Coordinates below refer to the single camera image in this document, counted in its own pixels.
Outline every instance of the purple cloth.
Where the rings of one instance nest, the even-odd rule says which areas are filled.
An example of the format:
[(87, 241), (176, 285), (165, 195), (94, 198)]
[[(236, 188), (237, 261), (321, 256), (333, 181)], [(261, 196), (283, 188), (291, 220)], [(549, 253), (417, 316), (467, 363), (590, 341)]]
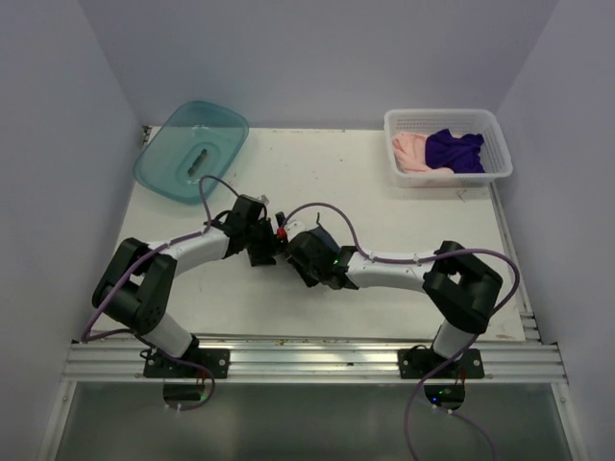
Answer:
[(484, 173), (480, 164), (482, 134), (453, 137), (449, 130), (442, 130), (427, 138), (425, 162), (430, 168), (451, 168), (455, 173)]

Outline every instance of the white plastic basket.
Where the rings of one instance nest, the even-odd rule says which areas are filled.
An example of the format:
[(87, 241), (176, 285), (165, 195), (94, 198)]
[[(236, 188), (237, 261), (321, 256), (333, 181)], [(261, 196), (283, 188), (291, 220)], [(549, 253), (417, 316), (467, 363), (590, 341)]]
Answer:
[[(444, 129), (454, 136), (482, 134), (480, 163), (485, 173), (443, 176), (430, 173), (404, 173), (393, 153), (392, 138), (398, 132), (430, 135)], [(477, 187), (512, 173), (510, 152), (502, 129), (489, 110), (482, 109), (395, 109), (384, 116), (386, 152), (393, 175), (400, 187)]]

